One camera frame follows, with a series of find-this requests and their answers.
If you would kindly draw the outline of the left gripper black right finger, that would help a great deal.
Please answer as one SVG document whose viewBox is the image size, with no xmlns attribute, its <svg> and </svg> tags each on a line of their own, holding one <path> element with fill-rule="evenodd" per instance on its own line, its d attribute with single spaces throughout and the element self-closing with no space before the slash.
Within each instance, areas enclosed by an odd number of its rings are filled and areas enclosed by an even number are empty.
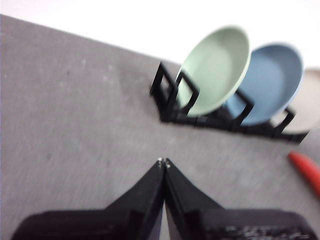
<svg viewBox="0 0 320 240">
<path fill-rule="evenodd" d="M 224 208 L 168 158 L 163 161 L 170 237 L 179 240 L 317 240 L 300 214 L 282 209 Z"/>
</svg>

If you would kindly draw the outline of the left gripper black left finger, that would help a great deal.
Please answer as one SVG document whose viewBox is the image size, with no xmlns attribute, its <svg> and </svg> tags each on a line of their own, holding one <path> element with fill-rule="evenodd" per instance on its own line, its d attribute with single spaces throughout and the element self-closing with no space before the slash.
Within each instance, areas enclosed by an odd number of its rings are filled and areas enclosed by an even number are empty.
<svg viewBox="0 0 320 240">
<path fill-rule="evenodd" d="M 160 234 L 166 167 L 159 158 L 102 209 L 51 210 L 26 217 L 13 240 L 147 240 Z"/>
</svg>

